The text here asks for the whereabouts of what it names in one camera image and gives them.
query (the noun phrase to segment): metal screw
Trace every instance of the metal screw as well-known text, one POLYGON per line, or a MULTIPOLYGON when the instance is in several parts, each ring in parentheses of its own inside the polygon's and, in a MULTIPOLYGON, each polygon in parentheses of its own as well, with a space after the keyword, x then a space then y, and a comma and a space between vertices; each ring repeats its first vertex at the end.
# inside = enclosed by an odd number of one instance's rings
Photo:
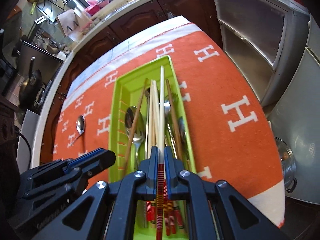
POLYGON ((135 176, 136 178, 141 178, 141 177, 143 176, 143 174, 144 174, 143 171, 136 171, 136 172, 134 173, 134 176, 135 176))
POLYGON ((217 182, 218 187, 226 187, 228 185, 228 182, 225 180, 218 180, 217 182))
POLYGON ((65 187, 66 191, 68 191, 68 190, 70 190, 70 189, 71 189, 71 185, 70 185, 70 184, 68 184, 68 183, 67 183, 67 184, 65 184, 65 185, 64 185, 64 187, 65 187))
POLYGON ((96 186, 98 189, 102 189, 102 188, 105 188, 106 187, 106 183, 103 181, 103 180, 100 180, 97 182, 96 186))
POLYGON ((180 175, 182 177, 188 177, 190 175, 190 172, 189 171, 186 171, 186 170, 183 170, 183 171, 180 171, 180 175))

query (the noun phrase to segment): red striped chopstick handle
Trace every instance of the red striped chopstick handle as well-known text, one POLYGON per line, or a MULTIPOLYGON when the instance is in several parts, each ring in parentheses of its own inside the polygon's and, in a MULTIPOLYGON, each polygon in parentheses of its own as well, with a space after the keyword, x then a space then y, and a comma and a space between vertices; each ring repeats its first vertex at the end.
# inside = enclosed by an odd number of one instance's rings
POLYGON ((158 184, 157 184, 157 230, 156 240, 162 240, 163 228, 163 183, 164 183, 164 164, 158 165, 158 184))
POLYGON ((151 221, 151 201, 147 201, 147 221, 151 221))
POLYGON ((156 228, 156 201, 151 201, 150 226, 156 228))
POLYGON ((169 220, 169 210, 168 210, 168 200, 167 200, 167 185, 164 180, 163 185, 163 215, 164 215, 164 224, 165 224, 165 233, 169 236, 170 233, 170 220, 169 220))
POLYGON ((173 201, 173 210, 174 210, 174 216, 177 220, 179 230, 185 233, 185 227, 183 224, 183 219, 182 219, 180 207, 176 201, 173 201))
POLYGON ((169 213, 169 221, 170 221, 170 228, 171 232, 173 234, 176 233, 176 225, 175 225, 175 220, 174 220, 174 211, 173 211, 173 202, 172 200, 168 199, 168 192, 167 192, 167 183, 164 181, 163 185, 163 194, 167 200, 167 206, 168 206, 168 213, 169 213))

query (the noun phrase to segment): white chopstick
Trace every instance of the white chopstick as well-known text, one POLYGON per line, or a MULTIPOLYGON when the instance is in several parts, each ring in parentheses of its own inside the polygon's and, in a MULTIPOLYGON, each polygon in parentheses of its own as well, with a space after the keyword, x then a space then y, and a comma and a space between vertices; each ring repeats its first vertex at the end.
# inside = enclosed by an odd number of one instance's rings
POLYGON ((153 89, 152 80, 150 82, 149 98, 149 121, 148 121, 148 159, 151 156, 151 147, 154 145, 154 122, 153 122, 153 89))
POLYGON ((159 163, 164 163, 164 67, 160 68, 159 163))
POLYGON ((156 144, 159 147, 159 98, 158 98, 157 83, 155 80, 152 81, 152 90, 153 90, 154 129, 156 132, 156 144))

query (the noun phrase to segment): black cable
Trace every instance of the black cable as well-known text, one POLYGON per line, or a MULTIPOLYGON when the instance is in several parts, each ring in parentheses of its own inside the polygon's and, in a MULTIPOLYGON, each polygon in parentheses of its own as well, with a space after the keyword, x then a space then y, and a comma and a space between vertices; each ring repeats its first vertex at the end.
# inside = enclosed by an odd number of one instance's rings
POLYGON ((28 169, 30 169, 30 165, 31 165, 31 158, 32 158, 32 151, 31 151, 31 147, 30 144, 28 143, 27 138, 20 132, 15 131, 16 134, 18 134, 22 139, 24 139, 24 141, 26 142, 26 144, 28 145, 29 148, 29 152, 30 152, 30 159, 29 159, 29 165, 28 165, 28 169))

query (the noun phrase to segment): stainless steel pot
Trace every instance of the stainless steel pot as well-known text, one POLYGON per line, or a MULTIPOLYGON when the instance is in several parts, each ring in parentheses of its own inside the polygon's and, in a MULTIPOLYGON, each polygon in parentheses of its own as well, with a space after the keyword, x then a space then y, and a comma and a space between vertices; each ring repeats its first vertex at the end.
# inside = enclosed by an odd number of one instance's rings
POLYGON ((281 160, 284 187, 288 193, 292 193, 297 185, 297 179, 294 177, 296 164, 290 147, 280 138, 275 137, 276 145, 281 160))

